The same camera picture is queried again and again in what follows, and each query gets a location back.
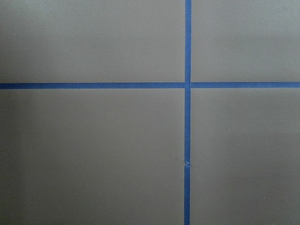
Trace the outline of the vertical blue tape line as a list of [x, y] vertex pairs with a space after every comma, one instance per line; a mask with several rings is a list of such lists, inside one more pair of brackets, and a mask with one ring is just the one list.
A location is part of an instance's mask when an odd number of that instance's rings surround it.
[[185, 1], [184, 225], [190, 224], [192, 1]]

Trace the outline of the horizontal blue tape line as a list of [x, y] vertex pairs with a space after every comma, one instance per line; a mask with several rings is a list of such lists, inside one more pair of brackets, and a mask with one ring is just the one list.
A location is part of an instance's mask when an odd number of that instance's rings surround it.
[[1, 83], [2, 90], [25, 89], [229, 89], [299, 88], [299, 82], [67, 82]]

